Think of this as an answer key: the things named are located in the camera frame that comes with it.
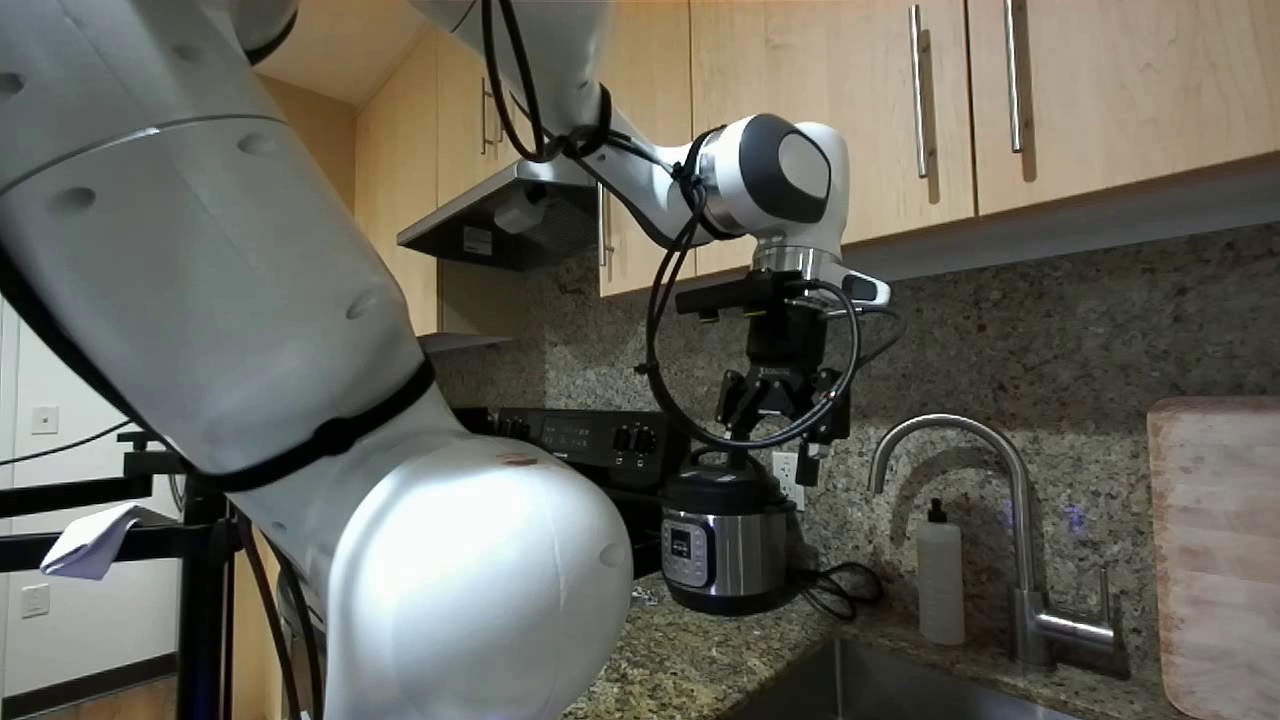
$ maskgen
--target stainless steel faucet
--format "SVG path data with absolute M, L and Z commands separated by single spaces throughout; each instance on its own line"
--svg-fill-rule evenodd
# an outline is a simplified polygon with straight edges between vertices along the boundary
M 1031 546 L 1031 486 L 1029 464 L 1012 447 L 1004 431 L 983 419 L 957 411 L 924 411 L 887 429 L 872 454 L 872 491 L 882 487 L 891 447 L 919 429 L 950 429 L 987 440 L 999 454 L 1007 497 L 1012 497 L 1012 555 L 1016 555 L 1016 589 L 1012 589 L 1012 655 L 1020 670 L 1048 670 L 1050 659 L 1073 659 L 1082 670 L 1098 670 L 1122 678 L 1122 644 L 1106 625 L 1082 625 L 1073 616 L 1057 616 L 1044 608 L 1044 593 L 1034 585 L 1034 546 Z

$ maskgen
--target cutting board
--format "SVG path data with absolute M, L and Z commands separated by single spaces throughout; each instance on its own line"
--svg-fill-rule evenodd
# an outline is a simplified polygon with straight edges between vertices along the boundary
M 1280 399 L 1156 403 L 1148 459 L 1165 697 L 1280 715 Z

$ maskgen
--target cord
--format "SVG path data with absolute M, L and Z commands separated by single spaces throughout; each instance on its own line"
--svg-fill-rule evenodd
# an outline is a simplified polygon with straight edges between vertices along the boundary
M 496 38 L 490 38 L 490 3 L 500 3 L 500 15 L 502 15 L 502 28 L 508 28 L 508 44 L 510 44 L 510 55 L 517 55 L 517 71 L 518 71 L 518 84 L 523 84 L 523 105 L 527 105 L 527 130 L 530 130 L 530 149 L 517 137 L 517 120 L 510 120 L 510 109 L 508 109 L 508 92 L 502 92 L 502 71 L 496 69 Z M 541 116 L 541 105 L 536 105 L 536 84 L 530 84 L 530 69 L 527 69 L 527 51 L 523 51 L 523 38 L 518 38 L 518 20 L 517 20 L 517 8 L 510 0 L 478 0 L 478 41 L 483 41 L 483 71 L 487 71 L 487 87 L 490 87 L 490 105 L 496 105 L 496 116 L 510 142 L 510 149 L 523 155 L 523 161 L 553 161 L 553 143 L 547 143 L 547 130 L 545 130 L 545 116 Z
M 834 616 L 840 625 L 854 619 L 861 605 L 880 605 L 882 601 L 882 585 L 868 564 L 843 561 L 819 572 L 796 572 L 800 580 L 800 595 Z
M 0 459 L 0 468 L 8 468 L 8 464 L 29 464 L 29 459 L 40 459 L 40 455 L 61 455 L 61 454 L 71 454 L 71 447 L 82 447 L 82 443 L 92 443 L 92 440 L 102 440 L 102 435 L 111 435 L 111 431 L 126 429 L 126 425 L 131 425 L 131 419 L 118 419 L 118 425 L 111 425 L 111 429 L 98 429 L 98 431 L 92 431 L 92 435 L 78 435 L 78 440 L 71 440 L 71 443 L 56 443 L 56 447 L 44 447 L 44 454 L 5 455 L 5 459 Z
M 796 435 L 809 435 L 849 394 L 854 368 L 861 368 L 861 357 L 854 357 L 854 313 L 853 313 L 853 300 L 849 303 L 849 357 L 843 357 L 843 372 L 834 376 L 834 384 L 819 398 L 819 403 L 812 403 L 800 419 L 791 419 L 782 431 L 768 435 L 768 440 L 730 440 L 730 435 L 716 435 L 709 431 L 704 425 L 695 425 L 678 399 L 673 398 L 664 372 L 660 372 L 660 357 L 655 357 L 655 337 L 660 337 L 660 319 L 664 319 L 664 310 L 673 300 L 673 288 L 678 282 L 678 267 L 682 267 L 682 256 L 693 248 L 693 228 L 695 222 L 686 222 L 677 237 L 677 246 L 664 254 L 655 278 L 653 278 L 653 294 L 648 294 L 648 326 L 643 326 L 643 376 L 648 376 L 648 390 L 655 398 L 655 403 L 677 416 L 677 425 L 710 443 L 710 447 L 728 447 L 728 454 L 761 454 L 761 447 L 779 447 Z
M 302 715 L 302 714 L 298 714 L 298 697 L 295 697 L 293 659 L 287 659 L 287 648 L 283 648 L 283 619 L 278 619 L 278 608 L 277 608 L 277 601 L 272 601 L 267 568 L 264 568 L 264 555 L 256 554 L 256 536 L 252 536 L 249 517 L 239 517 L 239 539 L 242 539 L 242 555 L 249 555 L 249 568 L 252 568 L 256 595 L 259 595 L 264 616 L 267 616 L 267 628 L 272 628 L 272 644 L 277 644 L 277 663 L 278 663 L 287 714 L 293 714 L 293 715 Z
M 653 155 L 648 149 L 639 149 L 627 131 L 613 130 L 604 137 L 604 143 L 615 149 L 615 151 L 639 155 L 639 161 L 648 161 L 648 163 L 655 163 L 655 168 L 664 168 L 673 175 L 673 168 L 660 155 Z
M 900 315 L 896 315 L 891 310 L 868 310 L 864 315 L 882 315 L 882 319 L 891 319 L 891 337 L 880 342 L 868 357 L 861 357 L 861 359 L 854 359 L 861 368 L 876 366 L 882 351 L 896 349 L 896 342 L 904 342 L 904 326 L 900 326 Z

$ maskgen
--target range hood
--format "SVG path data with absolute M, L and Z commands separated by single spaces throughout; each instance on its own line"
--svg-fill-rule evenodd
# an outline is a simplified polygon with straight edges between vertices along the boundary
M 594 184 L 570 161 L 517 161 L 394 240 L 438 261 L 541 267 L 594 240 Z

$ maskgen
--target bottle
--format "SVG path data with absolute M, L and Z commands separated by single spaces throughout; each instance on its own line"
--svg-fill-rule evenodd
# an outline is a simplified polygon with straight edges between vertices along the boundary
M 928 524 L 917 536 L 919 638 L 928 644 L 964 644 L 964 564 L 959 529 L 949 524 L 939 499 L 928 505 Z

